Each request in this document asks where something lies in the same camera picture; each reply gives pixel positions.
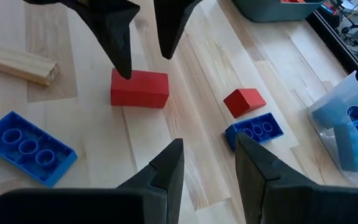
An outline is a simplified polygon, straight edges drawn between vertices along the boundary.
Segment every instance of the clear plastic container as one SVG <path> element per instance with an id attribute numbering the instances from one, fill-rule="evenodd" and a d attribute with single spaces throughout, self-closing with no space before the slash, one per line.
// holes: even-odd
<path id="1" fill-rule="evenodd" d="M 338 168 L 358 185 L 356 72 L 308 108 L 308 116 Z"/>

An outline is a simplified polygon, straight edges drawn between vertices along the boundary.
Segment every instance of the red wooden block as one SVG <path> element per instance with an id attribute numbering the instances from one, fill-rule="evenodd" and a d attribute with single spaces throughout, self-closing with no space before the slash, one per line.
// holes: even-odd
<path id="1" fill-rule="evenodd" d="M 163 108 L 169 97 L 168 75 L 133 70 L 132 78 L 126 80 L 113 69 L 110 97 L 115 106 Z"/>
<path id="2" fill-rule="evenodd" d="M 223 102 L 234 118 L 266 105 L 265 100 L 256 89 L 234 90 Z"/>

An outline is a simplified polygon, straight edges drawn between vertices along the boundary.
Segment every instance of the wooden tabletop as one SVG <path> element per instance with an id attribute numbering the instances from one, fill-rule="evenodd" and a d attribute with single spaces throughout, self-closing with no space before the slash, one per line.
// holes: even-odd
<path id="1" fill-rule="evenodd" d="M 284 135 L 265 147 L 319 184 L 348 185 L 306 117 L 306 107 L 346 73 L 307 22 L 257 24 L 230 0 L 204 0 L 166 60 L 152 0 L 134 2 L 141 10 L 131 24 L 133 69 L 169 74 L 163 110 L 109 104 L 112 63 L 74 11 L 0 0 L 0 45 L 60 66 L 48 88 L 0 73 L 0 119 L 16 111 L 78 155 L 55 187 L 116 187 L 183 138 L 180 223 L 244 223 L 223 132 L 268 112 Z M 234 119 L 223 99 L 236 88 L 257 88 L 267 105 Z M 0 194 L 20 187 L 41 185 L 0 159 Z"/>

